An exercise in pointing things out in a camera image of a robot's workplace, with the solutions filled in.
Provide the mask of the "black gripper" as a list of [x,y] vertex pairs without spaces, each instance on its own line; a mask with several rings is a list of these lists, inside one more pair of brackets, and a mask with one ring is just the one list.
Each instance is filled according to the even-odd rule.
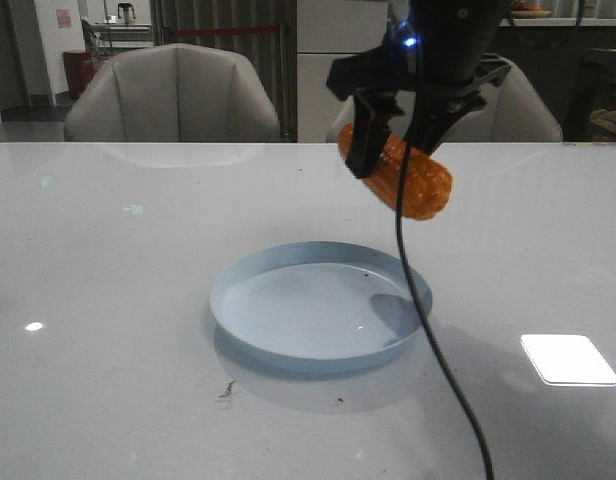
[[[392,133],[389,121],[404,115],[396,91],[472,83],[509,8],[508,1],[391,1],[380,45],[332,63],[328,89],[340,100],[354,94],[345,163],[357,179],[372,175]],[[465,101],[417,93],[404,139],[410,147],[432,154],[467,112]]]

